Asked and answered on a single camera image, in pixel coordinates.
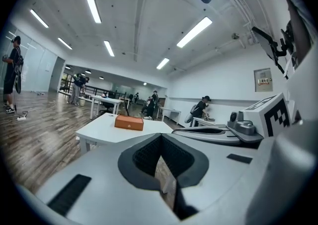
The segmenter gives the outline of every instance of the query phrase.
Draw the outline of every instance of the wooden floor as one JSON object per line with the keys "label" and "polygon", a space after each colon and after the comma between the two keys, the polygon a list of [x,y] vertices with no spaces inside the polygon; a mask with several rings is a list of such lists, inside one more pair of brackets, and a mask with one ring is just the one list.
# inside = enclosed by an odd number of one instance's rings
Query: wooden floor
{"label": "wooden floor", "polygon": [[[91,103],[85,102],[84,106],[76,107],[68,104],[67,100],[68,96],[55,92],[16,94],[17,112],[29,111],[25,121],[17,121],[17,114],[6,114],[5,109],[0,109],[2,157],[15,182],[33,193],[55,172],[80,156],[75,132],[91,122]],[[141,105],[132,104],[130,115],[140,117],[141,108]],[[125,113],[123,109],[119,111],[119,114]],[[164,121],[173,129],[180,127],[168,118]],[[162,186],[169,173],[160,159],[156,178]],[[171,192],[164,197],[169,205],[173,204],[173,195]]]}

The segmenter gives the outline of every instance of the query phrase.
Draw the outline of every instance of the cardboard box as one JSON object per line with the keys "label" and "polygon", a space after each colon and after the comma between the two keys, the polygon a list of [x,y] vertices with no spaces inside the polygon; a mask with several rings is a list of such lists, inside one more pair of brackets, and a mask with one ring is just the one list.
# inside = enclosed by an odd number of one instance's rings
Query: cardboard box
{"label": "cardboard box", "polygon": [[115,127],[142,131],[144,129],[144,120],[137,117],[118,115],[115,120]]}

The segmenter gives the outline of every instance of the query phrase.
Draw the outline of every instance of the black rubber pad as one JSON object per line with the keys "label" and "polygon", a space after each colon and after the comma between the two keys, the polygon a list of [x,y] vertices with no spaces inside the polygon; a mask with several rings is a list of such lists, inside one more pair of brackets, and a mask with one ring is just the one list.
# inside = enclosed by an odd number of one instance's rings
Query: black rubber pad
{"label": "black rubber pad", "polygon": [[59,193],[48,203],[48,207],[65,216],[75,201],[82,194],[91,178],[84,175],[76,175]]}
{"label": "black rubber pad", "polygon": [[237,155],[237,154],[234,154],[234,153],[229,154],[227,156],[227,158],[233,159],[233,160],[236,160],[236,161],[239,161],[239,162],[247,163],[247,164],[250,164],[250,162],[252,161],[252,158],[250,158],[250,157],[241,156],[241,155]]}

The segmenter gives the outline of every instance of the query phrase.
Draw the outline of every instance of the white table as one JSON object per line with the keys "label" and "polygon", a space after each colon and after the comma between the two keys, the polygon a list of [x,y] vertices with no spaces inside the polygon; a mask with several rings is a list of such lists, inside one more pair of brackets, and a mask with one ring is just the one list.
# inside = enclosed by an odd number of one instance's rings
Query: white table
{"label": "white table", "polygon": [[202,125],[204,125],[204,126],[215,126],[215,125],[216,125],[215,122],[205,121],[204,119],[199,118],[199,117],[193,117],[192,127],[194,127],[196,121],[197,121],[199,124],[202,124]]}
{"label": "white table", "polygon": [[99,113],[99,103],[100,103],[100,101],[114,104],[113,114],[118,114],[119,103],[123,102],[122,100],[111,99],[111,98],[103,98],[103,97],[97,96],[97,95],[96,96],[92,96],[91,99],[92,99],[92,103],[91,103],[91,108],[90,108],[90,119],[93,119],[94,103],[95,103],[96,100],[98,101],[96,116],[98,116],[98,113]]}
{"label": "white table", "polygon": [[125,103],[125,100],[127,100],[127,109],[129,108],[129,102],[130,99],[129,98],[123,98],[123,97],[119,97],[120,100],[122,100]]}
{"label": "white table", "polygon": [[116,128],[116,117],[117,115],[105,113],[76,131],[82,154],[90,150],[89,144],[97,146],[113,144],[143,135],[172,132],[172,128],[166,123],[152,120],[144,120],[144,129],[142,131]]}
{"label": "white table", "polygon": [[181,111],[178,111],[178,110],[175,110],[175,109],[171,109],[171,108],[164,108],[164,107],[158,107],[158,112],[157,112],[157,119],[158,119],[158,115],[159,115],[159,112],[160,110],[162,110],[162,121],[164,119],[164,111],[170,111],[170,112],[173,112],[173,113],[178,113],[178,120],[177,120],[177,125],[179,124],[179,119],[180,119],[180,115],[181,115]]}

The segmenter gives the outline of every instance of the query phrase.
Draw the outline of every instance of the jeans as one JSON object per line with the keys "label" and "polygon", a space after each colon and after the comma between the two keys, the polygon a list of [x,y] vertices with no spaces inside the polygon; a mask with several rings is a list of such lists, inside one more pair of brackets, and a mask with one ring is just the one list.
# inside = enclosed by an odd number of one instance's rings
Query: jeans
{"label": "jeans", "polygon": [[73,83],[73,92],[70,96],[69,103],[77,104],[80,97],[80,87]]}

